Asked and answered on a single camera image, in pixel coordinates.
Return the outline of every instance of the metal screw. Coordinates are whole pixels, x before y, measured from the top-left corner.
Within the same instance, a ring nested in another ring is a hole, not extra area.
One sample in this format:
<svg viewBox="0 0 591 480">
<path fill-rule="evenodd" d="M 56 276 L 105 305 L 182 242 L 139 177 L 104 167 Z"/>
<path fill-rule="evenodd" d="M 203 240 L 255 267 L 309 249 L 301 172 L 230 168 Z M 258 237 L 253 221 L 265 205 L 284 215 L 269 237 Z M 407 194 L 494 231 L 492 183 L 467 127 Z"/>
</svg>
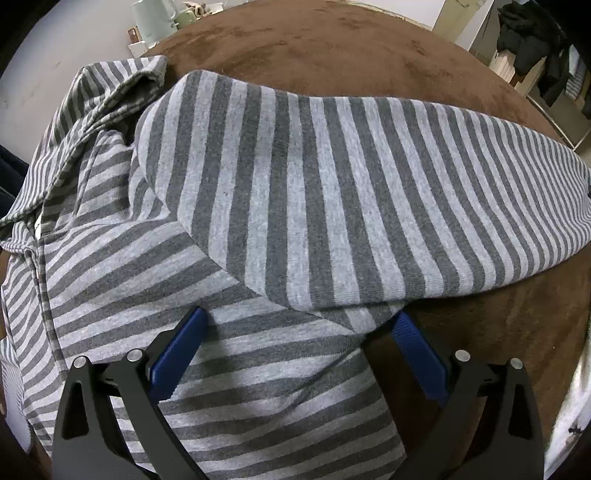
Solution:
<svg viewBox="0 0 591 480">
<path fill-rule="evenodd" d="M 74 367 L 76 367 L 76 368 L 82 368 L 85 365 L 86 365 L 86 357 L 85 356 L 79 356 L 74 360 Z"/>
<path fill-rule="evenodd" d="M 127 354 L 127 360 L 129 360 L 130 362 L 137 362 L 140 358 L 142 358 L 143 355 L 144 353 L 142 352 L 142 350 L 140 350 L 139 348 L 134 348 Z"/>
<path fill-rule="evenodd" d="M 518 358 L 512 358 L 510 363 L 515 370 L 521 370 L 523 368 L 523 362 Z"/>
<path fill-rule="evenodd" d="M 460 362 L 467 362 L 470 359 L 470 354 L 465 350 L 456 350 L 456 358 Z"/>
</svg>

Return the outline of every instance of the striped shirt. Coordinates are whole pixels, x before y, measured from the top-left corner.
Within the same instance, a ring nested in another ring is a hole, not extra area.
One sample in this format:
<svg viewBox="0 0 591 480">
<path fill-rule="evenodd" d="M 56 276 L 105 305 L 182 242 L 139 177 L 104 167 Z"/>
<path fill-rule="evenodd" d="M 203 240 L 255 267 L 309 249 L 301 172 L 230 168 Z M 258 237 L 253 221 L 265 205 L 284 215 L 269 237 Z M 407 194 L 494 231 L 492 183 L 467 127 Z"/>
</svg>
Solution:
<svg viewBox="0 0 591 480">
<path fill-rule="evenodd" d="M 576 253 L 591 238 L 588 168 L 464 109 L 205 71 L 159 96 L 165 68 L 82 69 L 0 222 L 26 418 L 50 451 L 75 357 L 144 348 L 198 304 L 208 336 L 160 409 L 212 480 L 389 477 L 404 448 L 365 335 L 412 299 Z"/>
</svg>

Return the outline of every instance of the blue gripper pad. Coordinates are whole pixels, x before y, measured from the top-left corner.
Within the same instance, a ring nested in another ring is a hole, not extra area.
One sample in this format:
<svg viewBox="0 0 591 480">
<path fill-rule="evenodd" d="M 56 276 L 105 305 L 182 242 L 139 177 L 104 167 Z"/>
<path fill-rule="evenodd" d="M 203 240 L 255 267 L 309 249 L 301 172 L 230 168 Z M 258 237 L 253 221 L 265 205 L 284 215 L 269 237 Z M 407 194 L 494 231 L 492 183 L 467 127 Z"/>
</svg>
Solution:
<svg viewBox="0 0 591 480">
<path fill-rule="evenodd" d="M 433 351 L 413 320 L 404 312 L 399 312 L 392 328 L 392 337 L 400 348 L 404 359 L 413 371 L 425 397 L 436 400 L 443 408 L 447 402 L 447 369 L 439 356 Z"/>
<path fill-rule="evenodd" d="M 197 308 L 150 369 L 150 399 L 170 398 L 207 333 L 207 313 Z"/>
</svg>

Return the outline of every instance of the hanging clothes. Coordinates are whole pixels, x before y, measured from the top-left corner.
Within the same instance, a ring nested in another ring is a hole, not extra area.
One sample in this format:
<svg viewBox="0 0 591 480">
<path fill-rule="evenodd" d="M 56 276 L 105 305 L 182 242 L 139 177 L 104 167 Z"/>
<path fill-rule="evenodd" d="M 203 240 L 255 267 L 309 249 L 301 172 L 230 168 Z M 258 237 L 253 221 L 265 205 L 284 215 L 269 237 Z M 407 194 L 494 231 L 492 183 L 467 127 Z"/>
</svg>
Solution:
<svg viewBox="0 0 591 480">
<path fill-rule="evenodd" d="M 565 59 L 561 55 L 569 40 L 552 17 L 532 1 L 523 5 L 513 2 L 500 8 L 499 22 L 501 33 L 496 49 L 515 54 L 513 67 L 517 75 L 527 75 L 546 57 L 545 73 L 538 85 L 542 97 L 551 106 L 569 79 L 568 50 Z"/>
</svg>

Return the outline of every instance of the white wall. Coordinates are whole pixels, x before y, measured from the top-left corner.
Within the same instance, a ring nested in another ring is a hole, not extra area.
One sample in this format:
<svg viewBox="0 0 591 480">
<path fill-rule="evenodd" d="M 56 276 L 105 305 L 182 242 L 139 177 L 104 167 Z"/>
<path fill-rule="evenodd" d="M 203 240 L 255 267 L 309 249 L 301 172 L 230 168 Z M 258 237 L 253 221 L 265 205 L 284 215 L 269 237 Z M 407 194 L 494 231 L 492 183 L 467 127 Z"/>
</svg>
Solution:
<svg viewBox="0 0 591 480">
<path fill-rule="evenodd" d="M 134 1 L 61 0 L 35 25 L 0 77 L 0 144 L 30 161 L 78 70 L 131 57 Z"/>
<path fill-rule="evenodd" d="M 435 20 L 445 0 L 360 0 L 368 5 L 383 8 L 415 22 L 422 23 L 430 28 L 435 25 Z"/>
<path fill-rule="evenodd" d="M 459 34 L 455 42 L 456 45 L 459 45 L 464 50 L 470 50 L 474 39 L 480 31 L 480 27 L 486 21 L 486 17 L 488 17 L 489 12 L 491 11 L 493 3 L 494 0 L 487 0 L 487 2 L 478 9 L 478 12 L 476 12 L 476 14 L 470 19 L 468 25 L 462 30 L 462 33 Z"/>
</svg>

